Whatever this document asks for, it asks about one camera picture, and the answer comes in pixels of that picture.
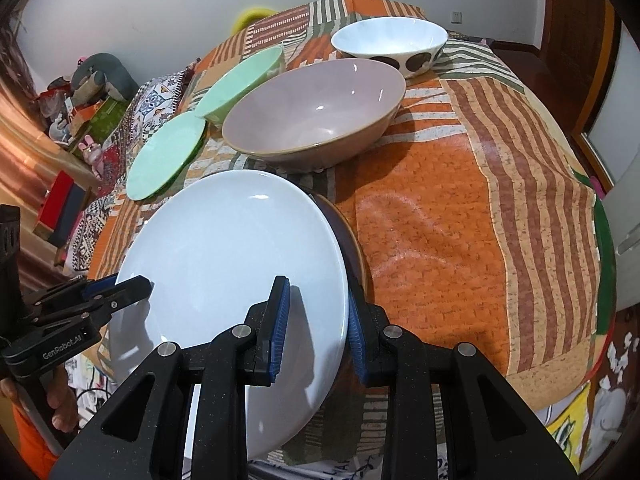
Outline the person's left hand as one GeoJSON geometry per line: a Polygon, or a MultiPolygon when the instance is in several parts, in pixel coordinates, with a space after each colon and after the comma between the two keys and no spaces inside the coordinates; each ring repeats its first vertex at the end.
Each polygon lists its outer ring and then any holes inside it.
{"type": "MultiPolygon", "coordinates": [[[[24,411],[24,404],[17,386],[11,378],[1,379],[1,395],[10,400],[19,410],[24,411]]],[[[78,411],[75,393],[68,385],[68,374],[64,365],[58,366],[48,385],[48,404],[54,409],[52,425],[66,434],[74,431],[78,425],[78,411]]]]}

